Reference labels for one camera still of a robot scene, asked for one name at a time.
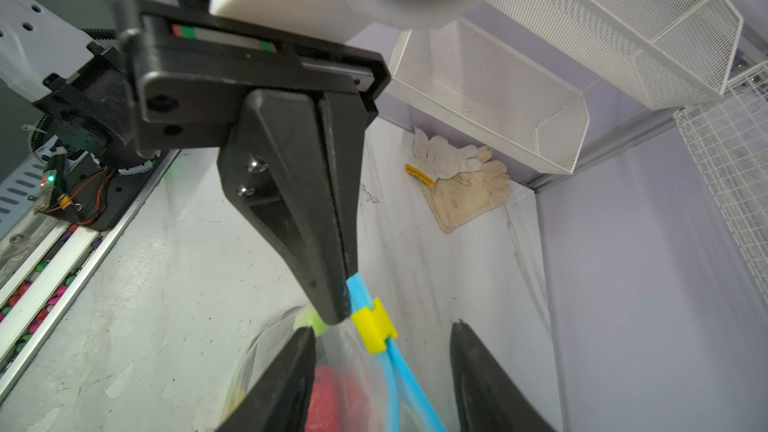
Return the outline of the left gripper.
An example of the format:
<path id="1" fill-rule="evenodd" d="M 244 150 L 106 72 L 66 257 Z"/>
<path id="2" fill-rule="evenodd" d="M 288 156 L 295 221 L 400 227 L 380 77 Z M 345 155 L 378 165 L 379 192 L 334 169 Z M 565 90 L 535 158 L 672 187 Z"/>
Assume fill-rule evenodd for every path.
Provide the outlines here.
<path id="1" fill-rule="evenodd" d="M 345 320 L 367 114 L 391 81 L 382 55 L 147 0 L 120 0 L 116 24 L 136 149 L 222 147 L 239 116 L 217 159 L 226 198 L 321 318 Z M 300 93 L 325 93 L 331 186 L 315 103 Z"/>

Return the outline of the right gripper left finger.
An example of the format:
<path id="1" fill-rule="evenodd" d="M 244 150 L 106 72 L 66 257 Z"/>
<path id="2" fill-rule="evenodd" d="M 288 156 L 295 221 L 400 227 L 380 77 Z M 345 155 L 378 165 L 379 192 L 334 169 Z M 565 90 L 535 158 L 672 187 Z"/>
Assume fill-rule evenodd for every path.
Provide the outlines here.
<path id="1" fill-rule="evenodd" d="M 302 431 L 308 417 L 315 366 L 314 332 L 308 327 L 300 328 L 218 430 Z"/>

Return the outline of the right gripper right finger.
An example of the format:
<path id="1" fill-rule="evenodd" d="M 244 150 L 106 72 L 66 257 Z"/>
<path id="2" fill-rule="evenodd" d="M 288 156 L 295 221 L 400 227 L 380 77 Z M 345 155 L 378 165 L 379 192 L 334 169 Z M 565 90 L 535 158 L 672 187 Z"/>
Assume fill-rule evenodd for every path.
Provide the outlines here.
<path id="1" fill-rule="evenodd" d="M 465 322 L 451 327 L 450 362 L 462 431 L 554 431 Z"/>

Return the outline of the pink dragonfruit toy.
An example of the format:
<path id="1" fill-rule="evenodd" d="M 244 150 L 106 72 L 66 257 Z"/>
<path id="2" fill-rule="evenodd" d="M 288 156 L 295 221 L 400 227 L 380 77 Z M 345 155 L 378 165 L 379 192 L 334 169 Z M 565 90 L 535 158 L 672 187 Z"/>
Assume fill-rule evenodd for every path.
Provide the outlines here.
<path id="1" fill-rule="evenodd" d="M 354 367 L 315 368 L 305 431 L 378 431 L 370 373 Z"/>

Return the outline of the clear zip top bag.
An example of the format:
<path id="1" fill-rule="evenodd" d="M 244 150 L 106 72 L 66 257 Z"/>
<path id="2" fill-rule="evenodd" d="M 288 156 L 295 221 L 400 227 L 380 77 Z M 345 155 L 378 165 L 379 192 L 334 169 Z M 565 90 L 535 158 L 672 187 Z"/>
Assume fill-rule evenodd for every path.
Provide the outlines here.
<path id="1" fill-rule="evenodd" d="M 382 302 L 359 274 L 347 287 L 352 314 L 335 326 L 303 305 L 262 327 L 235 370 L 219 430 L 444 430 Z"/>

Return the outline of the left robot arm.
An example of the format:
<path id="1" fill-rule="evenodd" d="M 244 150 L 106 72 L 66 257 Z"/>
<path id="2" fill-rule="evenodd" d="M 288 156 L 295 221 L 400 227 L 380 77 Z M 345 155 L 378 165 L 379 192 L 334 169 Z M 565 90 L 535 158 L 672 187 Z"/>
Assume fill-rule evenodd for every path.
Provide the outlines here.
<path id="1" fill-rule="evenodd" d="M 364 137 L 381 55 L 213 16 L 208 0 L 120 0 L 116 48 L 34 0 L 1 0 L 1 78 L 110 166 L 215 147 L 223 192 L 321 318 L 352 312 Z"/>

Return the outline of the beige cloth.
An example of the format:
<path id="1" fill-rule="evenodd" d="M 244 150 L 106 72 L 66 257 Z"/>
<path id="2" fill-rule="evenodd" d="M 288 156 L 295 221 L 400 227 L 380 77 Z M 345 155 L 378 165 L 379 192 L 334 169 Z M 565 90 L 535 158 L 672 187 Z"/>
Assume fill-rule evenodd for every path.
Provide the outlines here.
<path id="1" fill-rule="evenodd" d="M 414 177 L 441 230 L 450 233 L 503 205 L 512 192 L 506 166 L 488 146 L 457 148 L 416 128 L 405 171 Z"/>

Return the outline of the white mesh two-tier shelf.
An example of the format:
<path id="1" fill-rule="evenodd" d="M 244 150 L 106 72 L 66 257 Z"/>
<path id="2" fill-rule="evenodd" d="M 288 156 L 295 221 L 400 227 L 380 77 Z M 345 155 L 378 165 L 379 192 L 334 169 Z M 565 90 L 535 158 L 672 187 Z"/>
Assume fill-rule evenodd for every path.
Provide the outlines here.
<path id="1" fill-rule="evenodd" d="M 730 0 L 490 0 L 650 110 L 725 89 L 743 28 Z M 466 19 L 400 36 L 388 92 L 543 174 L 569 174 L 589 125 L 581 89 Z"/>

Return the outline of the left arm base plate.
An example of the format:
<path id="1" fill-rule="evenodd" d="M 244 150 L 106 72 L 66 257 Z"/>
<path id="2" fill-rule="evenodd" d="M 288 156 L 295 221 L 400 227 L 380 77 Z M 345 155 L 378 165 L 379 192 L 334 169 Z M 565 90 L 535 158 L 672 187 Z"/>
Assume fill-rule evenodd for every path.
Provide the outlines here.
<path id="1" fill-rule="evenodd" d="M 164 153 L 135 167 L 108 167 L 87 154 L 71 170 L 49 164 L 40 181 L 37 213 L 104 232 L 117 225 L 148 184 Z"/>

